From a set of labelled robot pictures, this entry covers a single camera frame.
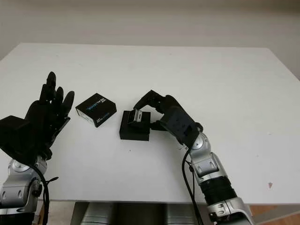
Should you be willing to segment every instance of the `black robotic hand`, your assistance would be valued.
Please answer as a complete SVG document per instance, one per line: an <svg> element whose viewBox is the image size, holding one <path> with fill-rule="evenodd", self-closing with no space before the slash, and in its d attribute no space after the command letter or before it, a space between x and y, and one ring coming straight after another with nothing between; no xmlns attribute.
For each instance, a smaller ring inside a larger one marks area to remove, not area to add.
<svg viewBox="0 0 300 225"><path fill-rule="evenodd" d="M74 92L70 91L63 100L63 89L55 90L55 84L56 76L51 72L25 119L8 116L0 120L0 148L22 164L32 165L38 156L49 160L50 147L70 120Z"/></svg>
<svg viewBox="0 0 300 225"><path fill-rule="evenodd" d="M175 136L180 144L185 144L188 148L192 147L195 139L203 127L200 123L196 123L170 95L165 97L150 90L144 95L134 106L134 109L140 110L144 106L149 105L156 109L163 117L151 124L152 129L167 130Z"/></svg>

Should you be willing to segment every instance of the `small black box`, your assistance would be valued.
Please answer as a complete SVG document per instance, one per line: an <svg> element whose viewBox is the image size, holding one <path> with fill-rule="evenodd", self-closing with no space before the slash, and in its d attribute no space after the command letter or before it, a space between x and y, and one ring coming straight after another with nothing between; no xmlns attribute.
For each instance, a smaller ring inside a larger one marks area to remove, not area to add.
<svg viewBox="0 0 300 225"><path fill-rule="evenodd" d="M142 122L144 127L132 127L128 124L128 118L131 111L124 111L121 127L120 138L123 140L149 141L150 133L150 112L142 113Z"/></svg>
<svg viewBox="0 0 300 225"><path fill-rule="evenodd" d="M95 127L99 127L117 112L116 104L98 93L76 106L76 110L78 115L93 123Z"/></svg>

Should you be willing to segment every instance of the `white wall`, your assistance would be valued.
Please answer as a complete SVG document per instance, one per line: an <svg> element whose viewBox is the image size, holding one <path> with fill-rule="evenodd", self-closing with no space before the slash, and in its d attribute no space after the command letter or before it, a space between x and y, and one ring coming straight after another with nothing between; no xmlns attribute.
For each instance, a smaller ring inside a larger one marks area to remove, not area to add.
<svg viewBox="0 0 300 225"><path fill-rule="evenodd" d="M0 0L0 58L20 42L267 47L300 78L300 1Z"/></svg>

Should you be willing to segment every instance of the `robotic arm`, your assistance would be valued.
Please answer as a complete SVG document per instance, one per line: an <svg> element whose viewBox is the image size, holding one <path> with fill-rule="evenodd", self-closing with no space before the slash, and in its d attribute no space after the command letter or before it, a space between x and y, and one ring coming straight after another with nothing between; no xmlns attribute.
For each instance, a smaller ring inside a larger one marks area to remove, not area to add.
<svg viewBox="0 0 300 225"><path fill-rule="evenodd" d="M38 197L44 186L45 214L47 224L49 193L44 179L46 161L51 159L50 147L56 136L69 122L74 92L63 101L63 89L55 90L56 76L51 72L43 85L39 100L33 102L21 119L8 116L0 120L0 148L12 160L8 165L8 178L0 191L0 225L31 225L37 208Z"/></svg>
<svg viewBox="0 0 300 225"><path fill-rule="evenodd" d="M187 150L182 161L182 172L198 224L203 222L185 176L184 166L188 155L191 157L191 171L205 196L211 221L217 224L254 225L248 207L236 195L220 160L211 152L203 127L194 122L170 95L163 97L151 90L134 106L134 110L139 111L146 105L163 114L160 120L151 124L151 128L170 132Z"/></svg>

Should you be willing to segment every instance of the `white table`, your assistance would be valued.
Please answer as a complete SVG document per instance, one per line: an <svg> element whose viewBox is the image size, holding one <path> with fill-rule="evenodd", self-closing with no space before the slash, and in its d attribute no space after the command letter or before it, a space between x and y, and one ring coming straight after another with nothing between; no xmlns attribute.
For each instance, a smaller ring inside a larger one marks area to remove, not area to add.
<svg viewBox="0 0 300 225"><path fill-rule="evenodd" d="M203 124L246 203L300 203L300 82L265 48L20 44L0 61L0 118L24 117L50 71L74 106L98 92L118 112L99 128L75 112L52 146L53 200L190 202L184 152L167 132L119 138L121 116L150 89ZM152 120L160 118L151 108ZM9 157L0 153L0 183ZM204 202L200 189L198 202Z"/></svg>

